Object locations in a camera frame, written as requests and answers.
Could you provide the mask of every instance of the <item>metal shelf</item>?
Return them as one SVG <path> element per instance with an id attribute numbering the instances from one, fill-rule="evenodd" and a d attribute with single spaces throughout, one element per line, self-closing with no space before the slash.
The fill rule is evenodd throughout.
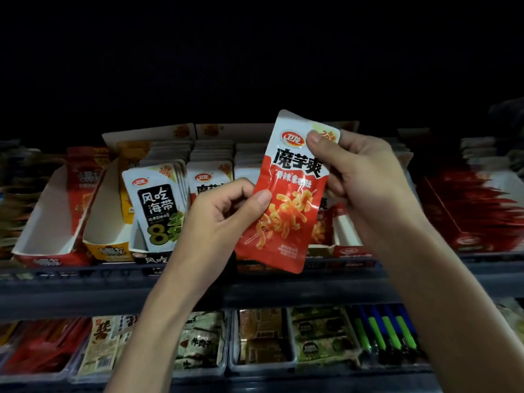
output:
<path id="1" fill-rule="evenodd" d="M 326 262 L 311 259 L 310 263 Z M 466 263 L 492 297 L 524 297 L 524 261 Z M 0 318 L 135 314 L 158 280 L 149 265 L 105 264 L 90 268 L 6 271 L 0 280 Z M 23 279 L 29 274 L 31 279 Z M 400 302 L 381 267 L 240 275 L 232 263 L 197 310 Z"/>
<path id="2" fill-rule="evenodd" d="M 35 383 L 32 385 L 1 385 L 9 393 L 92 393 L 102 392 L 104 385 L 71 385 L 62 383 Z M 424 392 L 441 393 L 442 390 L 432 373 L 416 374 L 366 374 L 333 377 L 289 377 L 273 380 L 264 378 L 225 378 L 208 383 L 185 383 L 171 385 L 172 392 L 265 393 L 274 391 L 303 391 L 317 393 L 333 391 L 344 393 L 393 393 Z"/>

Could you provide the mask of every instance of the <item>left hand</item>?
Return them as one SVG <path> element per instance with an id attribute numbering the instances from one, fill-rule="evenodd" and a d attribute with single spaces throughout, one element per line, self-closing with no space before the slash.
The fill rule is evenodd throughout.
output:
<path id="1" fill-rule="evenodd" d="M 242 233 L 269 206 L 271 192 L 252 195 L 254 188 L 240 178 L 199 194 L 162 276 L 175 275 L 187 290 L 203 295 L 224 270 Z"/>

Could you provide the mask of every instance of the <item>dark background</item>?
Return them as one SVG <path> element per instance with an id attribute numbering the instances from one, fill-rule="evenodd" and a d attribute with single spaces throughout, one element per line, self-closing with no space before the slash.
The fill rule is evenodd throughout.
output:
<path id="1" fill-rule="evenodd" d="M 524 94 L 522 5 L 322 1 L 9 1 L 2 136 L 58 151 L 114 130 L 274 121 L 282 108 L 378 135 L 482 135 L 496 128 L 489 105 Z"/>

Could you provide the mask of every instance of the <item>hand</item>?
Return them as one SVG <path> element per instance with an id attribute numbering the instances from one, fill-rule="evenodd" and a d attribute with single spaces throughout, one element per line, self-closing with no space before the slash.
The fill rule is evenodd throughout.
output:
<path id="1" fill-rule="evenodd" d="M 269 206 L 272 194 L 251 196 L 253 185 L 240 178 L 199 194 L 186 215 L 166 273 L 178 275 L 203 295 L 224 270 L 235 244 Z"/>
<path id="2" fill-rule="evenodd" d="M 341 131 L 338 144 L 308 133 L 308 148 L 331 164 L 327 193 L 346 204 L 362 243 L 377 257 L 404 227 L 430 227 L 391 146 L 380 138 Z"/>

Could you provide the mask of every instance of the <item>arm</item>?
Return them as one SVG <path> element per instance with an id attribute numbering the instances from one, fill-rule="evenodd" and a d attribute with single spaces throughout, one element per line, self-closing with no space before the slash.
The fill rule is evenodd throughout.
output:
<path id="1" fill-rule="evenodd" d="M 328 192 L 346 202 L 363 244 L 383 264 L 446 392 L 518 392 L 524 345 L 424 216 L 381 139 L 311 132 L 308 147 L 337 172 Z"/>
<path id="2" fill-rule="evenodd" d="M 177 246 L 105 389 L 107 393 L 169 390 L 174 353 L 187 316 L 224 269 L 242 232 L 269 205 L 271 192 L 251 196 L 253 189 L 254 185 L 242 178 L 196 198 Z"/>

